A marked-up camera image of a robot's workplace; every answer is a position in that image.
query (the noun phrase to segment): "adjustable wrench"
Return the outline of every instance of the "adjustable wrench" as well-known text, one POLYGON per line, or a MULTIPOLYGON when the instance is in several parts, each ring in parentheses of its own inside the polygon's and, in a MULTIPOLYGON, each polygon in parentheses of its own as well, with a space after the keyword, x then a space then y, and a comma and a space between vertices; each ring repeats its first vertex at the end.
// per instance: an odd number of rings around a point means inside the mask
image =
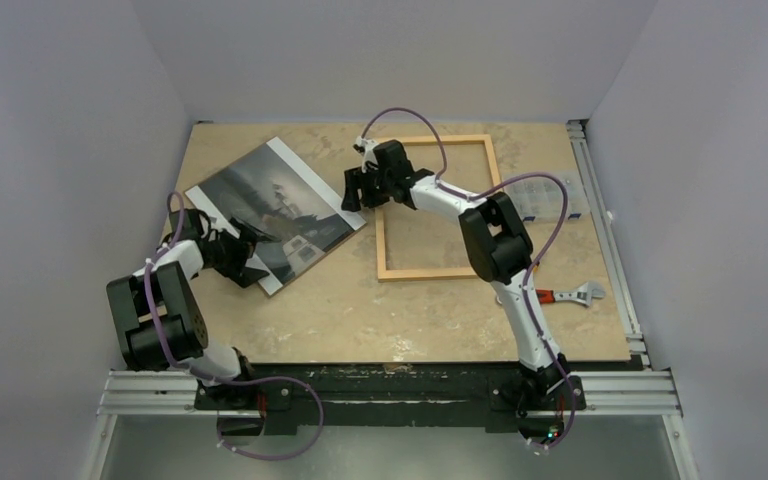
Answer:
POLYGON ((537 299, 541 304, 555 302, 575 302, 585 307, 593 303, 594 298, 605 298, 605 289, 598 282, 593 280, 584 282, 580 287, 568 292, 559 292, 555 290, 537 289, 537 299))

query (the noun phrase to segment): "clear plastic container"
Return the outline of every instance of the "clear plastic container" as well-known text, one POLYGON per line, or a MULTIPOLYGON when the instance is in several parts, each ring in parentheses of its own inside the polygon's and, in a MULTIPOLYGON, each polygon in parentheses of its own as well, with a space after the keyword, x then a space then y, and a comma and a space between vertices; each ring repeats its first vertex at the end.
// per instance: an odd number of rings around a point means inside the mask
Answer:
MULTIPOLYGON (((590 203, 584 194, 581 177, 576 171, 549 172, 558 177, 567 189, 569 208, 567 219, 581 218, 590 213, 590 203)), ((524 222, 557 221, 561 214, 561 189, 548 178, 528 178, 505 187, 524 222)))

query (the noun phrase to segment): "gray wall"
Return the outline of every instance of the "gray wall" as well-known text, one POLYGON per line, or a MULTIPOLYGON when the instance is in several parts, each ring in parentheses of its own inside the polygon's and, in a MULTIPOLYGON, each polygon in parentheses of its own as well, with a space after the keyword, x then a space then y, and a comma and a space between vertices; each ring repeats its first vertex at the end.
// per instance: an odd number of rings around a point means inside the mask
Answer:
POLYGON ((0 1, 0 479, 75 477, 189 128, 127 0, 0 1))
POLYGON ((767 478, 768 2, 658 2, 588 134, 704 478, 767 478))
POLYGON ((134 0, 208 120, 587 118, 655 0, 134 0))

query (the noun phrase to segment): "wooden tabletop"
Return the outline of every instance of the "wooden tabletop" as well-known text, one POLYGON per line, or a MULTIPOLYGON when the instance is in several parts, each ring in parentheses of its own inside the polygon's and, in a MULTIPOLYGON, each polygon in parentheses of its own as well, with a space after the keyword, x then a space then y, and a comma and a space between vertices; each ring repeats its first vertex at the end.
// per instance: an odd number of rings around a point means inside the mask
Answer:
MULTIPOLYGON (((525 171, 576 170, 560 124, 439 124, 441 134, 492 136, 503 177, 525 171)), ((200 124, 193 128, 177 189, 185 191, 273 137, 281 138, 340 195, 343 171, 357 166, 352 150, 362 124, 200 124)), ((376 138, 427 135, 423 125, 380 124, 376 138)), ((438 170, 436 147, 409 147, 415 168, 438 170)), ((484 148, 447 149, 444 178, 479 191, 491 186, 484 148)), ((400 205, 384 207, 391 268, 468 266, 456 226, 400 205)), ((233 345, 253 362, 432 362, 515 360, 516 346, 493 290, 478 279, 379 283, 375 221, 286 288, 267 297, 241 289, 212 270, 192 287, 211 339, 233 345)), ((527 224, 539 249, 552 224, 527 224)), ((596 230, 589 215, 565 224, 535 274, 538 288, 566 290, 600 282, 607 297, 590 308, 553 304, 544 312, 571 361, 627 360, 596 230)))

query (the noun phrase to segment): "black and white photo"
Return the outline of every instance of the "black and white photo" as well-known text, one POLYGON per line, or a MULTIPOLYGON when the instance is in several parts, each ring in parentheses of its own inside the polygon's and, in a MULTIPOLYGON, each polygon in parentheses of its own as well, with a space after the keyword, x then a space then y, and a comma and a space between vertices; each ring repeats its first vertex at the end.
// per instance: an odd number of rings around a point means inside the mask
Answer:
POLYGON ((187 191, 197 208, 234 232, 236 218, 276 237, 262 242, 247 266, 267 270, 272 295, 364 225, 340 209, 340 196, 284 142, 273 138, 187 191))

